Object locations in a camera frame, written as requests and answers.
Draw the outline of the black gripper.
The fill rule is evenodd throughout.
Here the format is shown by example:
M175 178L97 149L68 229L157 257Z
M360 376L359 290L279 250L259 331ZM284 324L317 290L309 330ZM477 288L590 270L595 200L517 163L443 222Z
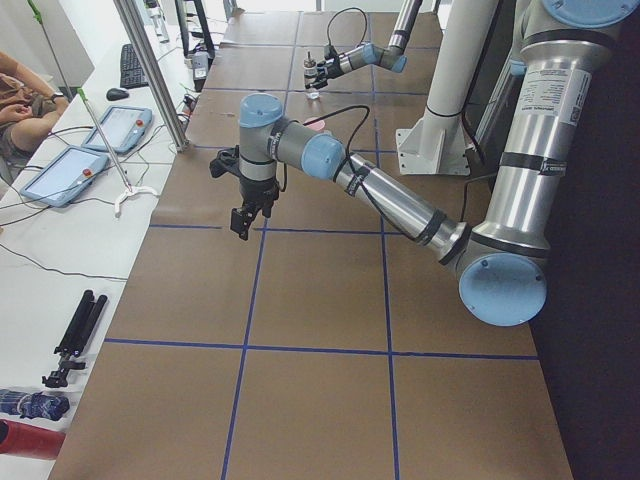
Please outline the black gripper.
M247 241L250 227L259 212L270 218L275 201L279 198L280 185L277 180L240 180L240 194L243 199L240 208L231 210L230 229L238 237Z
M324 46L324 60L317 64L314 86L327 86L330 79L341 76L340 56L333 45Z

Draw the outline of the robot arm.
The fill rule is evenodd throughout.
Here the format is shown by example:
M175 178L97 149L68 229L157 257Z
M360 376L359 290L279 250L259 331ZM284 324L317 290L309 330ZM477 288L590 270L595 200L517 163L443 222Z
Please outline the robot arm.
M339 78L365 66L379 66L385 70L401 73L407 63L405 55L410 35L417 19L422 1L404 1L388 45L384 48L371 42L361 42L353 49L338 53L330 39L330 26L327 25L327 44L324 46L324 59L317 63L311 54L304 60L305 88L321 89L328 81Z
M465 175L462 116L472 77L498 1L453 4L425 111L412 129L400 129L403 174ZM404 1L386 47L361 40L338 53L330 40L324 59L304 64L306 89L316 91L365 66L401 73L422 1ZM543 266L549 254L544 231L593 73L611 57L622 22L639 1L516 1L513 41L505 66L523 75L513 120L501 154L483 222L471 228L350 151L330 133L290 120L282 102L266 93L243 98L239 145L220 150L209 166L213 178L231 173L243 199L231 212L231 230L248 239L251 223L284 191L278 163L310 177L331 180L374 208L418 245L431 248L454 272L465 307L497 326L534 318L547 297Z

